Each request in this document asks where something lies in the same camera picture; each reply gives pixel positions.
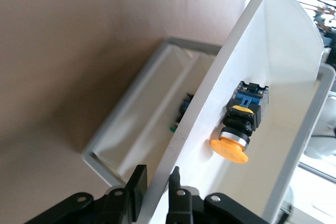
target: white plastic container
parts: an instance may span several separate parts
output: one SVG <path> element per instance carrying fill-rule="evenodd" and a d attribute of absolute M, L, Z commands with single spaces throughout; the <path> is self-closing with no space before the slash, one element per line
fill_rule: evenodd
<path fill-rule="evenodd" d="M 175 42 L 208 54 L 218 49 Z M 175 54 L 169 55 L 178 58 L 180 70 L 169 87 L 165 82 L 159 85 L 165 87 L 159 91 L 160 101 L 151 102 L 155 91 L 144 92 L 156 71 L 155 61 L 163 60 L 157 57 L 89 144 L 84 159 L 111 184 L 115 175 L 127 179 L 138 163 L 149 166 L 150 184 L 137 223 L 165 223 L 166 183 L 175 166 L 180 167 L 181 184 L 196 187 L 201 197 L 225 193 L 272 222 L 335 77 L 327 66 L 318 75 L 323 44 L 316 27 L 295 0 L 251 0 L 209 71 L 212 57 L 194 56 L 184 64 L 187 57 L 173 48 Z M 196 65 L 204 72 L 194 72 Z M 269 86 L 269 106 L 251 137 L 245 165 L 225 160 L 209 146 L 209 140 L 218 137 L 225 105 L 240 81 Z M 184 94 L 196 90 L 177 131 L 168 132 Z M 139 95 L 147 103 L 137 106 L 142 101 Z M 137 109 L 151 111 L 141 120 L 130 116 Z M 141 127 L 129 134 L 136 122 Z M 109 150 L 120 150 L 121 155 L 108 155 Z"/>

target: yellow tab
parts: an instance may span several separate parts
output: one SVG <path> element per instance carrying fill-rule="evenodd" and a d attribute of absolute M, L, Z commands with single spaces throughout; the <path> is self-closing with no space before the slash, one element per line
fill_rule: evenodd
<path fill-rule="evenodd" d="M 239 106 L 239 105 L 234 105 L 234 106 L 232 106 L 232 108 L 234 108 L 236 110 L 239 110 L 239 111 L 242 111 L 242 112 L 247 112 L 247 113 L 254 114 L 254 112 L 252 110 L 250 110 L 249 108 L 245 108 L 245 107 L 242 107 L 242 106 Z"/>

